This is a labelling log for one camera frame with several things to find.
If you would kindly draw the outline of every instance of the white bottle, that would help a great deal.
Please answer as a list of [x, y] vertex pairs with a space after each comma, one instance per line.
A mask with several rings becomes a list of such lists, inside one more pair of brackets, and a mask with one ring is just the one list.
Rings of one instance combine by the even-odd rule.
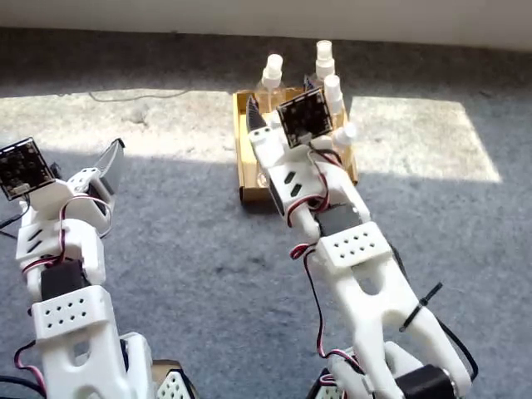
[[336, 130], [343, 126], [343, 94], [340, 87], [338, 75], [329, 75], [323, 81], [325, 100], [327, 101], [329, 112], [331, 113], [332, 128]]
[[336, 129], [332, 133], [332, 147], [340, 155], [346, 170], [351, 168], [353, 161], [352, 145], [357, 139], [357, 127], [352, 122]]
[[334, 74], [333, 44], [329, 40], [316, 43], [316, 71], [310, 77], [310, 82], [316, 87], [323, 86], [323, 81]]
[[270, 114], [286, 101], [284, 85], [281, 82], [282, 67], [283, 58], [279, 54], [272, 54], [268, 57], [266, 67], [263, 69], [263, 77], [255, 89], [255, 98], [259, 103], [261, 115]]

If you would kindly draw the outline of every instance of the white wall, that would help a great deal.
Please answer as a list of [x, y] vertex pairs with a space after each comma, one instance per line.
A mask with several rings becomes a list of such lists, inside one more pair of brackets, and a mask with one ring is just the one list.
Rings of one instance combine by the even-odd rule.
[[530, 0], [0, 0], [0, 26], [532, 50]]

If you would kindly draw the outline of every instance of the white robotic arm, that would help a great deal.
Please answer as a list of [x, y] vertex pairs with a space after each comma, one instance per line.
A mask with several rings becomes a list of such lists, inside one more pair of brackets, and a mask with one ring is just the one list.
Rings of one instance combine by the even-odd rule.
[[16, 259], [33, 301], [49, 399], [194, 397], [180, 372], [155, 391], [147, 341], [136, 332], [118, 335], [101, 286], [101, 238], [111, 229], [123, 147], [115, 140], [94, 167], [68, 181], [52, 174], [32, 139], [0, 150], [0, 184], [10, 200], [23, 195], [27, 208]]
[[[306, 101], [305, 96], [280, 106], [281, 117], [297, 115], [297, 104]], [[305, 112], [315, 111], [309, 107]], [[332, 356], [328, 368], [337, 385], [354, 399], [463, 397], [471, 385], [466, 367], [436, 317], [426, 307], [418, 307], [420, 300], [392, 247], [372, 222], [347, 172], [334, 160], [331, 138], [305, 131], [308, 121], [293, 123], [296, 131], [287, 131], [290, 121], [283, 128], [267, 126], [252, 99], [248, 124], [251, 145], [279, 213], [288, 226], [304, 232], [310, 244], [302, 244], [303, 249], [313, 248], [312, 260], [323, 270], [352, 331], [352, 351], [364, 373]], [[300, 135], [305, 142], [288, 145], [285, 134]], [[361, 287], [366, 278], [376, 292], [367, 293]], [[399, 327], [407, 319], [406, 331], [426, 349], [427, 366], [394, 342], [383, 342], [383, 325]]]

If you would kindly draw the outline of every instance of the black cable tie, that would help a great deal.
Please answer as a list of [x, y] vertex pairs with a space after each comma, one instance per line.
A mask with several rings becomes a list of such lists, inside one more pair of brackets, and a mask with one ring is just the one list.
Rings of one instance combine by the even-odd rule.
[[441, 287], [443, 287], [443, 283], [439, 282], [431, 291], [429, 291], [429, 293], [425, 297], [419, 300], [419, 303], [417, 304], [416, 308], [412, 311], [412, 313], [410, 313], [410, 316], [406, 318], [401, 328], [399, 328], [399, 331], [401, 333], [405, 332], [406, 328], [414, 320], [414, 317], [417, 316], [417, 314], [421, 311], [422, 308], [429, 304], [431, 298], [436, 295], [438, 291], [440, 291]]

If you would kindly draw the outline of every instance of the cardboard box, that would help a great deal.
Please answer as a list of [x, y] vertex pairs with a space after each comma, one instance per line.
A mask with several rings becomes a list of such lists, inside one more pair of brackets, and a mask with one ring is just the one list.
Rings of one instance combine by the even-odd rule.
[[[286, 98], [291, 100], [301, 94], [303, 89], [286, 89]], [[243, 203], [268, 201], [270, 193], [267, 187], [261, 187], [257, 181], [259, 167], [253, 153], [253, 148], [248, 138], [248, 128], [246, 126], [246, 102], [252, 91], [238, 91], [233, 94], [233, 116], [234, 116], [234, 138], [236, 139], [236, 156], [239, 173], [239, 194]], [[347, 173], [353, 184], [358, 182], [357, 165], [351, 151], [348, 151], [345, 159], [342, 159], [346, 166]]]

